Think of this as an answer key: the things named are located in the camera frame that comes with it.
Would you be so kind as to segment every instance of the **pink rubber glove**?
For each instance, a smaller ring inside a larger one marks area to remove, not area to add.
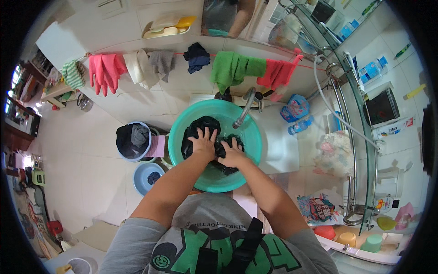
[[[90,55],[88,60],[89,60],[89,71],[90,71],[90,86],[93,87],[94,84],[96,84],[96,88],[95,88],[96,95],[99,95],[100,86],[101,86],[101,84],[99,84],[99,74],[103,76],[102,54]]]
[[[119,87],[120,75],[128,72],[125,65],[125,60],[119,54],[105,54],[102,56],[104,66],[105,81],[108,84],[111,92],[116,93]]]
[[[118,54],[91,55],[89,59],[90,85],[96,85],[96,95],[102,88],[103,96],[108,94],[108,87],[113,94],[119,86],[120,75],[127,72],[123,57]]]

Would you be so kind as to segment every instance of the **mirror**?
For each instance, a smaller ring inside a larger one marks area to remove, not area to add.
[[[312,24],[327,31],[339,45],[380,3],[381,0],[204,0],[201,33],[316,54],[326,44],[319,44],[312,37]]]

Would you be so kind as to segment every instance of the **water bottle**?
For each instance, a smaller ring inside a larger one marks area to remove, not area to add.
[[[356,20],[353,20],[353,22],[347,22],[345,26],[339,31],[338,36],[341,39],[341,41],[344,41],[347,39],[350,34],[354,32],[355,29],[359,26],[359,22]]]
[[[359,76],[362,82],[365,84],[370,81],[372,78],[381,75],[380,72],[383,70],[383,67],[388,63],[386,58],[382,56],[380,59],[375,59],[364,68],[359,71]]]
[[[312,124],[313,120],[314,120],[313,116],[310,115],[309,119],[300,121],[300,122],[294,124],[293,126],[288,127],[287,132],[290,135],[294,135],[294,134],[297,134],[301,131],[304,131],[309,127],[309,125]]]

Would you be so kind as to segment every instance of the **black strap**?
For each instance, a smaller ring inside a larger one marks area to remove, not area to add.
[[[218,251],[200,247],[195,274],[216,274],[218,267]]]
[[[223,273],[245,273],[249,263],[254,260],[257,247],[260,245],[261,239],[264,236],[261,233],[262,229],[263,223],[257,218],[252,218],[242,245],[233,251],[232,259],[222,270]]]

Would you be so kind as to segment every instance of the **red stool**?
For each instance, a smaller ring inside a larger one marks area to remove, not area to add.
[[[62,232],[62,225],[59,221],[47,222],[47,228],[49,232],[55,237]]]

